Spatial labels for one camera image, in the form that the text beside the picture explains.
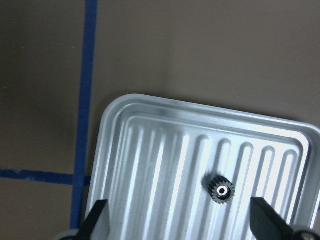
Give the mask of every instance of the vertical blue tape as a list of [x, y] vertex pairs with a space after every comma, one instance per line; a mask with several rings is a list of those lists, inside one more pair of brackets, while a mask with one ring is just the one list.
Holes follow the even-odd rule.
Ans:
[[81, 82], [70, 217], [71, 229], [79, 228], [82, 215], [88, 145], [90, 100], [94, 66], [97, 7], [98, 0], [85, 1]]

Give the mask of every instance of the gear teeth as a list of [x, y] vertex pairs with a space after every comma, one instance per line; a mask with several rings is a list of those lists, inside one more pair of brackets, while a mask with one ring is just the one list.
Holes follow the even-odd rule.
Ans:
[[[224, 186], [228, 189], [228, 192], [224, 194], [218, 193], [219, 187]], [[218, 175], [208, 184], [208, 191], [211, 198], [218, 204], [226, 204], [235, 195], [235, 186], [224, 176]]]

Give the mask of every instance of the blue tape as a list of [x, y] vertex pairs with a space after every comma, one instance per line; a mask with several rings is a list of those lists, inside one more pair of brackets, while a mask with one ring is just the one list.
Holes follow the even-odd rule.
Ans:
[[[71, 174], [47, 172], [47, 171], [31, 171], [22, 170], [16, 171], [12, 169], [0, 169], [0, 178], [16, 179], [16, 180], [28, 180], [32, 182], [42, 182], [50, 184], [63, 184], [72, 185], [74, 176]], [[84, 185], [90, 185], [90, 176], [86, 176]]]
[[81, 82], [70, 217], [71, 229], [79, 228], [81, 223], [88, 145], [90, 99], [94, 66], [97, 7], [98, 0], [85, 1]]

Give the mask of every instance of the shiny metal surface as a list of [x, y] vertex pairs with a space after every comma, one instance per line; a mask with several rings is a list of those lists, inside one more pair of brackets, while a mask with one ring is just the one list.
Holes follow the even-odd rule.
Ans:
[[[289, 224], [313, 226], [319, 130], [308, 124], [194, 103], [126, 95], [105, 111], [87, 212], [109, 200], [110, 240], [251, 240], [251, 196]], [[235, 185], [227, 204], [203, 183]]]

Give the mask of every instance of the small pinion gear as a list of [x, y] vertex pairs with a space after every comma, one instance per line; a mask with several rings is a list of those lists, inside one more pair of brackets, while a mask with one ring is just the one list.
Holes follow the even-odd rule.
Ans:
[[218, 204], [225, 204], [235, 195], [235, 186], [224, 176], [216, 176], [208, 185], [211, 198]]

